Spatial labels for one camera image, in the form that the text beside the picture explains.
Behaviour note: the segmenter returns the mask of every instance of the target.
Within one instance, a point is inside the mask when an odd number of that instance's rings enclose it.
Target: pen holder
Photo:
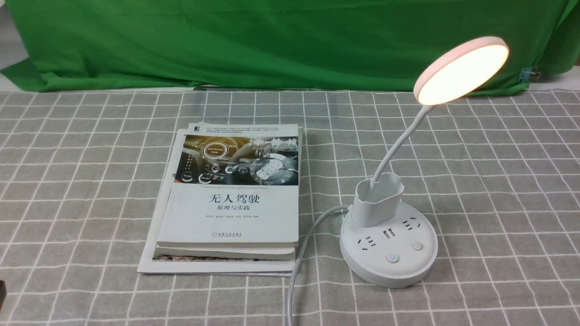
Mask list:
[[[350,209],[353,221],[361,227],[375,226],[393,218],[405,189],[401,178],[390,172],[380,175],[372,194],[370,185],[370,179],[357,184]]]

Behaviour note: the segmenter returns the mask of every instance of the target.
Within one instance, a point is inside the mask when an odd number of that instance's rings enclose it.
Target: power socket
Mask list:
[[[340,251],[356,275],[386,288],[424,278],[437,256],[435,229],[423,214],[401,202],[391,219],[361,227],[349,212],[340,229]]]

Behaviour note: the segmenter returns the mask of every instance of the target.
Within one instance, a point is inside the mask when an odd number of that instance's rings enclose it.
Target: grid pattern fabric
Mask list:
[[[0,325],[284,325],[287,279],[137,274],[175,130],[303,125],[304,234],[352,202],[419,109],[410,93],[0,93]],[[329,218],[297,324],[580,325],[579,125],[578,92],[434,110],[390,163],[436,229],[433,269],[406,289],[369,285]]]

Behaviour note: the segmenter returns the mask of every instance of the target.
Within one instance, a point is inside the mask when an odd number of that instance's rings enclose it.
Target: book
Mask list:
[[[293,255],[288,260],[263,260],[263,259],[228,259],[228,258],[200,258],[196,256],[176,256],[164,255],[156,252],[157,238],[160,233],[161,224],[165,215],[165,210],[169,201],[171,188],[175,182],[173,171],[177,170],[184,138],[188,133],[194,132],[196,126],[192,124],[189,129],[181,129],[177,132],[173,142],[169,162],[165,168],[161,188],[155,203],[153,218],[147,236],[147,241],[139,262],[137,271],[140,273],[161,273],[161,274],[215,274],[215,275],[240,275],[240,276],[272,276],[289,277],[295,259]],[[302,129],[299,128],[299,147],[302,144]],[[212,250],[229,250],[227,247],[211,248]],[[262,253],[268,252],[268,248],[256,248]]]
[[[158,246],[295,248],[298,126],[198,124],[189,130]]]
[[[232,259],[288,260],[293,259],[294,248],[181,248],[157,246],[156,254]]]

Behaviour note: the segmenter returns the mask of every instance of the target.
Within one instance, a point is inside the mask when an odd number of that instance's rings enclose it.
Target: round button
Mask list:
[[[421,242],[419,242],[419,241],[413,242],[411,244],[411,246],[413,247],[414,250],[417,250],[417,251],[423,249],[423,244]]]
[[[204,147],[204,154],[210,160],[219,160],[227,155],[227,146],[224,143],[209,143]]]
[[[191,171],[185,171],[182,173],[182,181],[189,182],[193,180],[193,173]]]
[[[389,253],[386,256],[386,259],[389,263],[394,264],[394,263],[398,262],[398,255],[396,253]]]
[[[200,175],[197,179],[203,184],[208,184],[212,181],[212,177],[207,173]]]

